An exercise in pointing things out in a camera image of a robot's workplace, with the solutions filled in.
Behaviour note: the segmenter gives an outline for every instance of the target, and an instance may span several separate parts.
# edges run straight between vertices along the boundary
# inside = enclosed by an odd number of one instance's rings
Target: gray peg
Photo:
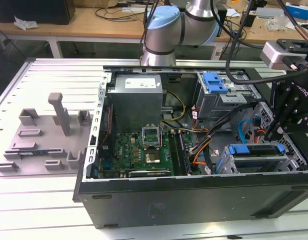
[[[69,136],[71,131],[70,116],[67,113],[67,111],[65,111],[63,108],[62,99],[63,99],[62,93],[51,92],[48,96],[48,103],[53,105],[64,135]]]

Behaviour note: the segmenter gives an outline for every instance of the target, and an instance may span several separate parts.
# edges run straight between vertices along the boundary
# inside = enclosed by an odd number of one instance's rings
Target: motherboard
[[[101,161],[99,174],[103,178],[186,175],[190,172],[191,147],[189,132],[120,132],[112,161]]]

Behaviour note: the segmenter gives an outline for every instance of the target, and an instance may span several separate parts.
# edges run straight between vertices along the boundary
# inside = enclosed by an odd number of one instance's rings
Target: metal workbench
[[[177,64],[225,66],[224,61],[183,60]],[[36,59],[26,62],[0,97],[0,161],[20,124],[18,116],[23,108],[35,108],[39,115],[54,114],[47,101],[50,92],[63,94],[63,106],[69,114],[77,114],[81,109],[93,111],[99,87],[97,76],[103,65],[137,66],[139,62],[129,59]],[[258,61],[233,61],[231,66],[256,68],[262,77],[283,74]],[[83,204],[72,201],[75,182],[75,175],[0,178],[0,239],[221,240],[228,235],[250,240],[308,239],[308,199],[277,219],[97,230]]]

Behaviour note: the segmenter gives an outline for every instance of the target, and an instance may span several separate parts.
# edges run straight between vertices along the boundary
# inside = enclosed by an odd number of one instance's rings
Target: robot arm
[[[213,17],[209,0],[192,0],[185,12],[180,12],[175,6],[159,6],[147,28],[141,65],[175,66],[176,45],[212,42],[218,31],[219,25]]]
[[[308,40],[278,39],[268,41],[261,53],[262,60],[272,69],[307,70],[299,77],[272,83],[270,108],[273,121],[266,132],[268,140],[281,134],[308,132]]]

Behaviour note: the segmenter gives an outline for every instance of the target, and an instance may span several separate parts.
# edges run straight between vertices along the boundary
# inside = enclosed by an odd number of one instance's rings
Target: label sticker
[[[219,155],[219,150],[214,150],[213,153],[210,154],[211,157],[217,157]]]
[[[234,88],[234,84],[232,82],[231,83],[225,83],[224,87],[226,87],[227,89],[231,89],[231,88]]]
[[[212,170],[208,166],[205,166],[204,170],[205,170],[207,175],[211,175],[212,174]]]
[[[33,155],[32,152],[19,152],[19,155]]]
[[[198,112],[192,111],[193,119],[198,119]]]
[[[127,78],[126,89],[156,89],[155,78]]]

